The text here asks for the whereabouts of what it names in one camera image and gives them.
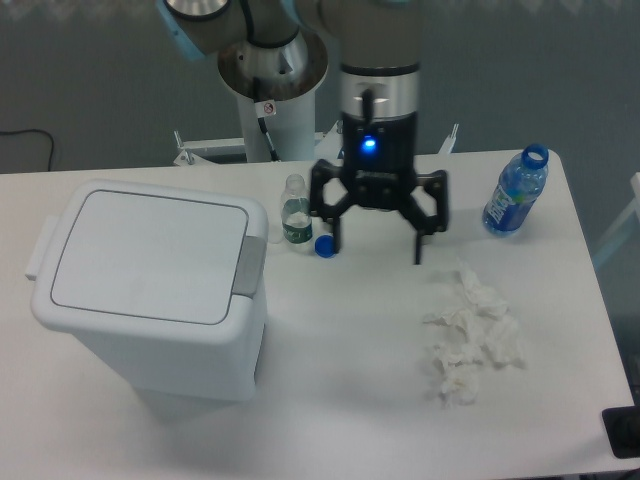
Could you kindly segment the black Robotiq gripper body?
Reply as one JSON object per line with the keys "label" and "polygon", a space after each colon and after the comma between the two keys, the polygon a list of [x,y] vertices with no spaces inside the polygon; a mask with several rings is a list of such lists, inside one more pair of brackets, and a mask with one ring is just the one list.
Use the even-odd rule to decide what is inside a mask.
{"label": "black Robotiq gripper body", "polygon": [[399,210],[416,186],[415,112],[366,123],[344,113],[343,166],[339,179],[350,201],[363,208]]}

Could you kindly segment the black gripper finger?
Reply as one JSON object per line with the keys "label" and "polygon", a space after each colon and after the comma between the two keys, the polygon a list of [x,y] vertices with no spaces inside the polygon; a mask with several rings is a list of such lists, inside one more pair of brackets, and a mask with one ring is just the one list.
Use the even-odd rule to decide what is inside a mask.
{"label": "black gripper finger", "polygon": [[[324,186],[332,179],[338,179],[346,193],[335,204],[329,205],[324,199]],[[341,216],[353,205],[355,199],[355,171],[345,166],[339,167],[325,159],[318,160],[310,172],[310,215],[321,218],[331,227],[334,252],[342,247]]]}
{"label": "black gripper finger", "polygon": [[[449,225],[448,173],[436,170],[429,174],[413,173],[400,190],[399,212],[415,230],[414,264],[421,264],[422,241],[425,236],[445,232]],[[421,188],[436,203],[436,213],[427,215],[412,195]]]}

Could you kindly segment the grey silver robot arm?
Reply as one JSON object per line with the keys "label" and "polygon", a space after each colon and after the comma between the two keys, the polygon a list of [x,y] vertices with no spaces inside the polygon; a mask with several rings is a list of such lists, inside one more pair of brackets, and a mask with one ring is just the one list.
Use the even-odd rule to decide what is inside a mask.
{"label": "grey silver robot arm", "polygon": [[310,213],[334,237],[352,206],[400,213],[418,238],[449,223],[448,177],[414,167],[420,83],[418,1],[162,1],[188,57],[216,55],[222,77],[254,102],[299,97],[340,46],[343,162],[310,173]]}

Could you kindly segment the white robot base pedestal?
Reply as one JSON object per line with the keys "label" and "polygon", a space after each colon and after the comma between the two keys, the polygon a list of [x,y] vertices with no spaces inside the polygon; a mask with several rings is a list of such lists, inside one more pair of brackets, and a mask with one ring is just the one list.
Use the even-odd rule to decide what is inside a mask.
{"label": "white robot base pedestal", "polygon": [[311,160],[323,135],[316,131],[316,90],[325,80],[329,58],[322,39],[300,30],[274,48],[248,41],[217,53],[223,85],[234,96],[242,136],[183,140],[174,132],[180,163],[201,159],[227,163]]}

